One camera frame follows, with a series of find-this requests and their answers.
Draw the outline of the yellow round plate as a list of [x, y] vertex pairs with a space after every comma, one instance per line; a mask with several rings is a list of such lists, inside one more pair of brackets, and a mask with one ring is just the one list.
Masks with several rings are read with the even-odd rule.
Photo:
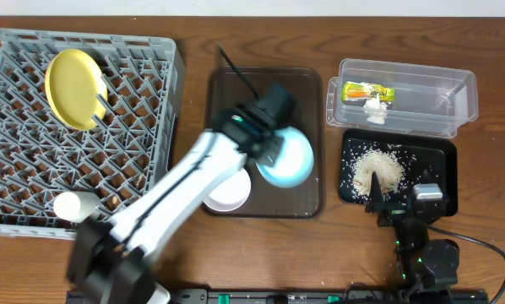
[[93, 116], [103, 119], [106, 114], [99, 97], [108, 96], [102, 76], [95, 60], [79, 49], [64, 50], [51, 60], [45, 74], [45, 93], [61, 122], [80, 131], [97, 126]]

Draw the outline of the rice pile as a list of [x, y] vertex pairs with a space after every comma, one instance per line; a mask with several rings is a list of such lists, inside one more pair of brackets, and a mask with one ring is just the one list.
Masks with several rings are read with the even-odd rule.
[[340, 183], [343, 199], [355, 204], [367, 201], [372, 174], [377, 175], [384, 198], [401, 194], [410, 185], [410, 169], [416, 156], [399, 144], [352, 144], [342, 155]]

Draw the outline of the white paper cup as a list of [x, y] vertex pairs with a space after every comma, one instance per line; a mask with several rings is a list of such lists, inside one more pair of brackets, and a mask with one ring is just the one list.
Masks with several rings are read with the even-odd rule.
[[99, 197], [89, 192], [64, 192], [56, 196], [53, 211], [60, 219], [80, 223], [98, 215]]

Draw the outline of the white round bowl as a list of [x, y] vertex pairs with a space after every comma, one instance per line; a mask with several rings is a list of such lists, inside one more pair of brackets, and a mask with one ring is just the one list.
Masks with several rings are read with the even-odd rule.
[[204, 199], [204, 204], [217, 212], [230, 212], [247, 201], [251, 189], [251, 178], [248, 172], [241, 168], [213, 190]]

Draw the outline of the light blue round bowl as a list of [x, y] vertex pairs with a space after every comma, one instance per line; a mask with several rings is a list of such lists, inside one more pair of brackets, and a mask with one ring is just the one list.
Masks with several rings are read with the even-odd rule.
[[279, 155], [272, 166], [257, 164], [257, 168], [262, 177], [273, 186], [296, 187], [312, 172], [312, 146], [307, 137], [294, 127], [279, 129], [275, 134], [284, 140]]

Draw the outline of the white tissue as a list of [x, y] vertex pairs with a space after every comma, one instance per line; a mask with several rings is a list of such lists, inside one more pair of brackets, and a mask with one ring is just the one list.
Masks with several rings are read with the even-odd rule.
[[383, 125], [387, 116], [388, 105], [380, 101], [380, 95], [367, 100], [363, 111], [368, 115], [367, 120], [374, 124]]

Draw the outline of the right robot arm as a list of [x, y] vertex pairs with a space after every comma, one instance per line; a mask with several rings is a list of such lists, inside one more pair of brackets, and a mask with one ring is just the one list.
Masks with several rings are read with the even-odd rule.
[[372, 173], [366, 212], [377, 215], [379, 227], [395, 231], [398, 268], [405, 286], [398, 292], [406, 303], [454, 303], [450, 287], [458, 283], [459, 245], [431, 239], [430, 224], [447, 214], [448, 201], [436, 183], [416, 184], [398, 203], [385, 200]]

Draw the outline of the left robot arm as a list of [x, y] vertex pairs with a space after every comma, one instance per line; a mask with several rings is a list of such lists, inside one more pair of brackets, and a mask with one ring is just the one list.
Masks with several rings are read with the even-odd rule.
[[95, 303], [169, 302], [171, 293], [155, 279], [153, 263], [203, 200], [248, 160], [275, 163], [283, 143], [275, 131], [295, 104], [275, 84], [256, 101], [222, 111], [141, 198], [106, 222], [81, 222], [67, 279]]

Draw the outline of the yellow snack wrapper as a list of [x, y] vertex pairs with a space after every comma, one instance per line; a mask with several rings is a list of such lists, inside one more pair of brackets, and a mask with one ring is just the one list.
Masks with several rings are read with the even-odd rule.
[[370, 100], [376, 97], [381, 102], [394, 102], [395, 89], [380, 84], [347, 81], [343, 85], [341, 100]]

